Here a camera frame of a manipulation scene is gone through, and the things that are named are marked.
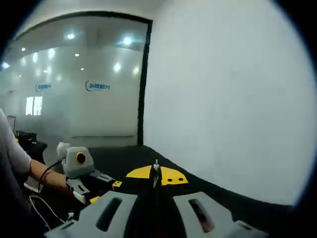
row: window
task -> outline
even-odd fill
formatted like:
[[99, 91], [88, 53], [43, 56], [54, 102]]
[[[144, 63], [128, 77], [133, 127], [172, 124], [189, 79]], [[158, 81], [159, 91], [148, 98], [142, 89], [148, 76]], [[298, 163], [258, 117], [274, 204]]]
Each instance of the window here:
[[26, 98], [25, 115], [33, 115], [33, 97]]
[[25, 115], [39, 116], [42, 114], [43, 97], [27, 97]]

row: white sleeve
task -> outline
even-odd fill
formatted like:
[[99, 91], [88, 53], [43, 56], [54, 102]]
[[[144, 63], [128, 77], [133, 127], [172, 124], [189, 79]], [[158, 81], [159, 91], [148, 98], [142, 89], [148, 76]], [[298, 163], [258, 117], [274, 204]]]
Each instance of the white sleeve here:
[[0, 150], [8, 156], [15, 173], [19, 175], [29, 173], [31, 157], [17, 143], [2, 109], [0, 109]]

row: white cable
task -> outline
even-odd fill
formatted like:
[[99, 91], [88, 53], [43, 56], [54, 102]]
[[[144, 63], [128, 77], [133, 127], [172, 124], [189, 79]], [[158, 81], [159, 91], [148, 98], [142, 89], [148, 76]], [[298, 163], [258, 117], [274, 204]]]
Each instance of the white cable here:
[[30, 197], [29, 197], [30, 200], [31, 200], [31, 197], [35, 197], [35, 198], [38, 198], [38, 199], [42, 200], [42, 201], [47, 205], [47, 207], [50, 209], [50, 211], [54, 214], [54, 216], [56, 216], [57, 218], [59, 218], [59, 217], [55, 214], [55, 212], [51, 209], [51, 207], [46, 203], [46, 201], [44, 201], [43, 198], [41, 198], [41, 197], [39, 197], [39, 196], [36, 196], [36, 195], [30, 195]]
[[45, 221], [45, 219], [42, 217], [42, 215], [39, 213], [39, 211], [36, 209], [36, 207], [35, 207], [35, 205], [34, 205], [34, 203], [33, 203], [33, 201], [32, 201], [32, 199], [29, 197], [29, 199], [30, 199], [30, 202], [31, 202], [31, 204], [32, 204], [32, 206], [33, 206], [33, 208], [34, 208], [34, 210], [37, 212], [37, 214], [39, 214], [39, 216], [42, 218], [42, 220], [44, 221], [44, 223], [46, 224], [46, 226], [48, 227], [48, 229], [49, 230], [51, 230], [51, 228], [50, 228], [50, 226], [48, 225], [48, 223]]

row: blue logo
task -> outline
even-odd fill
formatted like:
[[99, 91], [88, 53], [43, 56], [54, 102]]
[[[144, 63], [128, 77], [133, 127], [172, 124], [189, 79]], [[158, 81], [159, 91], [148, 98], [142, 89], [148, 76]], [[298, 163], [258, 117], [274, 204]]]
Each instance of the blue logo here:
[[47, 89], [50, 89], [51, 85], [50, 84], [37, 84], [35, 85], [35, 91], [40, 92], [40, 91], [44, 91]]
[[86, 90], [88, 92], [101, 91], [101, 90], [104, 90], [104, 89], [110, 90], [110, 85], [99, 84], [99, 83], [89, 83], [89, 80], [86, 82], [85, 86], [86, 86]]

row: yellow lens ring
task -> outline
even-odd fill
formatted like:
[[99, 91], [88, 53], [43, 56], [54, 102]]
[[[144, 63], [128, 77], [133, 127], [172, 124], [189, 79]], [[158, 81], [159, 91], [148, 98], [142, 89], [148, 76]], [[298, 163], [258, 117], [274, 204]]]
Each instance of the yellow lens ring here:
[[85, 154], [83, 152], [77, 152], [77, 154], [75, 156], [75, 161], [76, 161], [76, 163], [82, 165], [86, 161]]

